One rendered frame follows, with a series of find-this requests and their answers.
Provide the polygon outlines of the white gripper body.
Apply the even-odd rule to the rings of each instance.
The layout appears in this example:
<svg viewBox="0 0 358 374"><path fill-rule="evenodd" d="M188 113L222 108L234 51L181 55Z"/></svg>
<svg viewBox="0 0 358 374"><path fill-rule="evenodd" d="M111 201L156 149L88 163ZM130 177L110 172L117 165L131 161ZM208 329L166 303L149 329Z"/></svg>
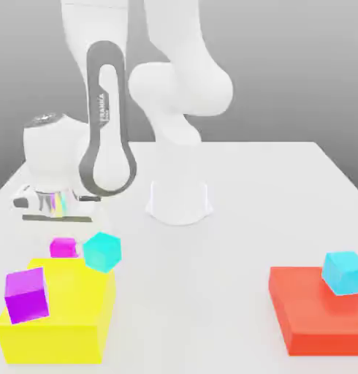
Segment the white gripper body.
<svg viewBox="0 0 358 374"><path fill-rule="evenodd" d="M24 213L20 219L20 228L34 230L77 231L92 229L94 220L86 215L66 215L54 217L39 213Z"/></svg>

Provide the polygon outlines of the small magenta cube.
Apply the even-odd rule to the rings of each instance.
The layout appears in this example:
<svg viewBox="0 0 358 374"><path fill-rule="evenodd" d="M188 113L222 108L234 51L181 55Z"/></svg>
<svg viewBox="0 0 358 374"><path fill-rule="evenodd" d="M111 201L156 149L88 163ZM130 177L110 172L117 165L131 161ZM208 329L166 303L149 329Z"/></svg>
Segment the small magenta cube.
<svg viewBox="0 0 358 374"><path fill-rule="evenodd" d="M50 243L51 258L77 258L77 243L74 238L55 237Z"/></svg>

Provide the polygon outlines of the small turquoise cube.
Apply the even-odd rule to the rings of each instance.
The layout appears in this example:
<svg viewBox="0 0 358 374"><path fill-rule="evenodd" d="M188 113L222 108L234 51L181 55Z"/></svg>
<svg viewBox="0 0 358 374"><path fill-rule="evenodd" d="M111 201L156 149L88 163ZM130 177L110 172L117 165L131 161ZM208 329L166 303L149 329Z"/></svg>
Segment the small turquoise cube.
<svg viewBox="0 0 358 374"><path fill-rule="evenodd" d="M108 273L121 261L121 239L98 232L83 243L83 258L87 267Z"/></svg>

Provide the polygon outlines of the small purple cube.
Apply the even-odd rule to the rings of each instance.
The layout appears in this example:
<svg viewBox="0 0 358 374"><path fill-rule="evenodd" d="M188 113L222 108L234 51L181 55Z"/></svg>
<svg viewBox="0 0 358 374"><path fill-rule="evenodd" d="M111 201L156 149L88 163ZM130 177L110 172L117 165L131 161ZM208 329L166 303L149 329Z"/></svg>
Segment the small purple cube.
<svg viewBox="0 0 358 374"><path fill-rule="evenodd" d="M7 274L4 299L12 324L50 315L44 268L37 267Z"/></svg>

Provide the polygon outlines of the small light blue cube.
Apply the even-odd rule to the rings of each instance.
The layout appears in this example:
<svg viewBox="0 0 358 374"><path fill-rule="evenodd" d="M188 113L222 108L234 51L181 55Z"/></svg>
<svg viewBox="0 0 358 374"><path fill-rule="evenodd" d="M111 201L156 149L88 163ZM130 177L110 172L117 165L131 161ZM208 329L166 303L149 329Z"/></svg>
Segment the small light blue cube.
<svg viewBox="0 0 358 374"><path fill-rule="evenodd" d="M358 254L353 251L327 253L321 277L336 296L358 294Z"/></svg>

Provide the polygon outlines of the large yellow box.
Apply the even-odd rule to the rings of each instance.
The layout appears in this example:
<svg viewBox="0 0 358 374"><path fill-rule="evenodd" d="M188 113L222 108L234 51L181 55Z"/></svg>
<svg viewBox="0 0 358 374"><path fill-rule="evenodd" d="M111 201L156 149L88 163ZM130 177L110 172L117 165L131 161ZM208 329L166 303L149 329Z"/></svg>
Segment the large yellow box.
<svg viewBox="0 0 358 374"><path fill-rule="evenodd" d="M0 346L8 364L99 364L115 304L115 273L81 258L32 259L44 270L49 315L12 324L0 315Z"/></svg>

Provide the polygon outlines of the large orange box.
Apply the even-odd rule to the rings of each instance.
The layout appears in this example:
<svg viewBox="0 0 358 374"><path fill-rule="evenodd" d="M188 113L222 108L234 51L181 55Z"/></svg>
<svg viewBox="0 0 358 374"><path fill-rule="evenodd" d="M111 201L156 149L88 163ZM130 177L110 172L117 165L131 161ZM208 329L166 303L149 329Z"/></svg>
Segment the large orange box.
<svg viewBox="0 0 358 374"><path fill-rule="evenodd" d="M291 356L358 356L358 294L337 296L320 267L271 267L270 297Z"/></svg>

